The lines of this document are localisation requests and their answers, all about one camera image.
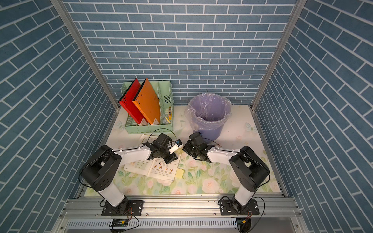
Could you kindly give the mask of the English textbook yellow cover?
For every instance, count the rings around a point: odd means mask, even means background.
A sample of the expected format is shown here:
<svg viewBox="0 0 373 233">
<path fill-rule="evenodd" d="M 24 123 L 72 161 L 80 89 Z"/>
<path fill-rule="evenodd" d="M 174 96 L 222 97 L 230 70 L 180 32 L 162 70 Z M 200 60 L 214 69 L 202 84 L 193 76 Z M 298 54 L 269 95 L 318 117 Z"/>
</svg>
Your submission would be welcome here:
<svg viewBox="0 0 373 233">
<path fill-rule="evenodd" d="M 174 143 L 175 142 L 171 141 L 168 144 L 169 149 L 174 145 Z M 148 160 L 150 153 L 150 149 L 145 145 L 141 148 L 125 152 L 122 158 L 128 163 L 122 164 L 122 169 L 127 172 L 167 182 L 174 181 L 177 167 L 180 162 L 180 157 L 176 154 L 176 151 L 174 153 L 177 155 L 178 159 L 169 164 L 166 164 L 162 158 Z"/>
</svg>

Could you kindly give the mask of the yellow sticky note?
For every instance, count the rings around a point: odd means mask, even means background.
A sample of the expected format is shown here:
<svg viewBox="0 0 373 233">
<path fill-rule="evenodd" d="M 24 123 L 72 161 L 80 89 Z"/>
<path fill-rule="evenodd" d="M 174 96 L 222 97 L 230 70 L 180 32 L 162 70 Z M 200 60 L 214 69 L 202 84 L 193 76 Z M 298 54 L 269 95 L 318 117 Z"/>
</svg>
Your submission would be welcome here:
<svg viewBox="0 0 373 233">
<path fill-rule="evenodd" d="M 184 170 L 183 169 L 177 169 L 177 171 L 176 171 L 176 174 L 175 174 L 175 178 L 176 179 L 182 179 L 183 178 L 183 174 L 184 174 Z"/>
</svg>

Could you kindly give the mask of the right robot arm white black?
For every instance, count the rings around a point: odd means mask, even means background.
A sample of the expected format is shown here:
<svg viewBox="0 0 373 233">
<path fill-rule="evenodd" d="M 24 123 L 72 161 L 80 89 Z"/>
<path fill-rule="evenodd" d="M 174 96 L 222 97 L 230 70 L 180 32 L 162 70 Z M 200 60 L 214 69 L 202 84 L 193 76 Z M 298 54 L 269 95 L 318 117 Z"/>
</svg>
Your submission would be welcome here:
<svg viewBox="0 0 373 233">
<path fill-rule="evenodd" d="M 189 136 L 183 151 L 195 160 L 230 165 L 237 176 L 240 187 L 230 202 L 236 212 L 243 212 L 259 187 L 270 176 L 270 169 L 249 147 L 238 151 L 219 149 L 209 145 L 199 132 Z"/>
</svg>

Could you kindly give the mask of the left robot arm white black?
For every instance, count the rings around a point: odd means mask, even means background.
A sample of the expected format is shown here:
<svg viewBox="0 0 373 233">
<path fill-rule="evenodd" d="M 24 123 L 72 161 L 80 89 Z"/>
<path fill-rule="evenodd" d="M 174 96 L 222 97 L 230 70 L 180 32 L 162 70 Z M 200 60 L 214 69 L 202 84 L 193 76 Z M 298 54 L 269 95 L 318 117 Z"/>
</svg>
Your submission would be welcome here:
<svg viewBox="0 0 373 233">
<path fill-rule="evenodd" d="M 155 158 L 161 158 L 169 164 L 177 160 L 175 151 L 182 145 L 181 140 L 177 139 L 173 143 L 166 134 L 160 134 L 153 142 L 144 142 L 135 148 L 112 149 L 103 145 L 83 165 L 79 177 L 112 207 L 117 207 L 123 204 L 126 198 L 114 182 L 118 169 L 132 162 Z"/>
</svg>

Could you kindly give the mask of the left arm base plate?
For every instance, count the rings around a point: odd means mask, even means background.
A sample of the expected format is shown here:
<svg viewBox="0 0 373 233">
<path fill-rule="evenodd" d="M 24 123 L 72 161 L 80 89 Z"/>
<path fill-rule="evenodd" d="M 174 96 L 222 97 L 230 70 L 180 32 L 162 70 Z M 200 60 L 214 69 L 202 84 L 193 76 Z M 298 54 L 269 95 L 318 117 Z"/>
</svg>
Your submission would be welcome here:
<svg viewBox="0 0 373 233">
<path fill-rule="evenodd" d="M 144 201 L 123 201 L 113 207 L 108 201 L 103 206 L 102 216 L 141 216 Z"/>
</svg>

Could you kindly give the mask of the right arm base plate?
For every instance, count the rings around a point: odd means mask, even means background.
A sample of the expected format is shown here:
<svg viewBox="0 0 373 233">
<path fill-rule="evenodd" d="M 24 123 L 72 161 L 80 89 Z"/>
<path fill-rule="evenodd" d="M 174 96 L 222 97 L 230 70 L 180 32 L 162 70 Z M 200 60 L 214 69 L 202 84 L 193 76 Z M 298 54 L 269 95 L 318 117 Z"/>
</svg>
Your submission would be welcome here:
<svg viewBox="0 0 373 233">
<path fill-rule="evenodd" d="M 218 202 L 218 205 L 220 206 L 220 214 L 222 216 L 247 216 L 247 215 L 253 215 L 257 216 L 260 214 L 259 207 L 257 204 L 257 201 L 254 199 L 251 199 L 243 208 L 240 210 L 236 210 L 234 206 L 231 204 L 229 200 L 221 200 Z"/>
</svg>

